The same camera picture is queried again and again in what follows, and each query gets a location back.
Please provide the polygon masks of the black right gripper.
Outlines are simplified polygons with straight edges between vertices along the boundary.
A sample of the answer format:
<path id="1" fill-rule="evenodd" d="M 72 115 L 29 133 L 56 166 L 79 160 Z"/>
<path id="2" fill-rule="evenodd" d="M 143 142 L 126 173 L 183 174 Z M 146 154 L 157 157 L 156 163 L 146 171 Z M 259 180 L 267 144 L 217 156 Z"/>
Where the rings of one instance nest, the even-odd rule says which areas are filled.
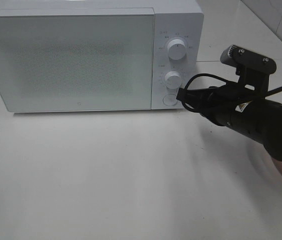
<path id="1" fill-rule="evenodd" d="M 235 84 L 195 90 L 180 88 L 177 100 L 186 110 L 199 113 L 216 125 L 245 125 L 244 115 L 235 111 L 235 103 L 241 100 L 245 93 Z"/>

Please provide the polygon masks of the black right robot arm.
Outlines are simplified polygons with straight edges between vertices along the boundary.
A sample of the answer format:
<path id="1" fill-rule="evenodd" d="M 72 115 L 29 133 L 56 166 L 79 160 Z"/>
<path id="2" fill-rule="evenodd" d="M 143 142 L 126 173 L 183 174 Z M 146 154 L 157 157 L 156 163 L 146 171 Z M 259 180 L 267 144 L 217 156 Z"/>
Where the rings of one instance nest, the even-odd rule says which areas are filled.
<path id="1" fill-rule="evenodd" d="M 188 111 L 262 144 L 271 157 L 282 162 L 281 103 L 229 85 L 196 90 L 181 88 L 177 100 Z"/>

